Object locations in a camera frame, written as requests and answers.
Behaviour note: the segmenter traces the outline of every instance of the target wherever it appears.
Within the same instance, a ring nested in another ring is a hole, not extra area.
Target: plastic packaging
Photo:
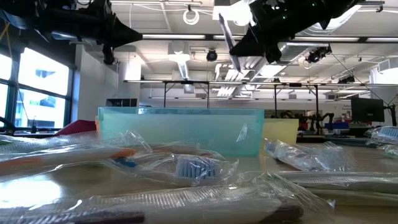
[[[289,145],[279,140],[266,140],[265,150],[274,159],[278,159],[302,171],[337,171],[351,169],[353,160],[343,153],[342,148],[331,142],[316,147]]]
[[[6,135],[0,135],[0,146],[8,145],[8,144],[15,144],[19,142],[33,142],[37,141],[38,139],[31,139],[31,138],[20,138],[20,137],[12,137]]]
[[[111,167],[127,175],[163,181],[179,186],[230,184],[238,161],[230,163],[211,158],[211,154],[153,153],[111,160]]]
[[[398,174],[370,172],[282,172],[279,175],[307,189],[361,190],[398,194]]]
[[[398,145],[398,127],[384,126],[368,130],[365,135],[370,136],[367,144]]]
[[[140,135],[131,131],[120,134],[118,138],[107,140],[100,140],[95,136],[95,133],[84,133],[2,146],[0,180],[49,172],[72,164],[152,152]]]
[[[163,152],[173,154],[188,154],[225,160],[225,158],[218,152],[202,149],[203,145],[198,140],[150,144],[149,146],[152,148],[153,153]]]
[[[377,147],[377,149],[384,150],[384,156],[388,158],[398,159],[398,146],[384,145]]]
[[[233,185],[0,208],[0,223],[269,223],[330,212],[330,205],[308,190],[263,174]]]

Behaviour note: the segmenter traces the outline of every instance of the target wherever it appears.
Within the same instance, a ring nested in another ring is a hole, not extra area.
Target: computer monitor
[[[351,110],[353,121],[384,122],[384,105],[382,100],[352,98]]]

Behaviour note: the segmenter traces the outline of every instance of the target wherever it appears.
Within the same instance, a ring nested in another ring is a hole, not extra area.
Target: tabletop
[[[356,158],[353,166],[362,172],[393,172],[398,170],[398,161],[385,158],[381,151],[361,147],[344,146],[349,155]],[[269,155],[239,159],[239,172],[295,171]],[[70,166],[52,172],[23,177],[0,183],[0,208],[33,206],[63,197],[90,198],[94,195],[119,195],[172,189],[174,185],[126,177],[125,174],[101,164]],[[324,199],[336,200],[334,215],[319,222],[311,218],[302,223],[397,223],[398,203],[383,197],[369,198],[367,195],[340,190],[318,192]]]

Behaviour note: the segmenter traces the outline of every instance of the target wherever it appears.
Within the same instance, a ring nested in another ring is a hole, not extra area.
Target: window
[[[7,93],[8,93],[8,86],[0,84],[0,116],[3,118],[6,117]]]
[[[29,90],[20,90],[15,116],[16,127],[63,128],[65,99]]]
[[[14,53],[13,59],[7,54],[0,49],[0,116],[14,123],[17,131],[28,131],[33,125],[39,130],[61,129],[68,124],[70,69],[28,48]]]
[[[0,54],[0,78],[9,80],[11,77],[11,58]]]
[[[67,66],[28,48],[21,54],[18,76],[20,84],[66,95],[68,79]]]

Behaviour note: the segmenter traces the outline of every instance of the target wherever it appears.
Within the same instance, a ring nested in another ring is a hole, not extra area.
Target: blue box
[[[224,108],[99,108],[101,132],[134,130],[149,144],[198,142],[226,157],[257,156],[264,110]]]

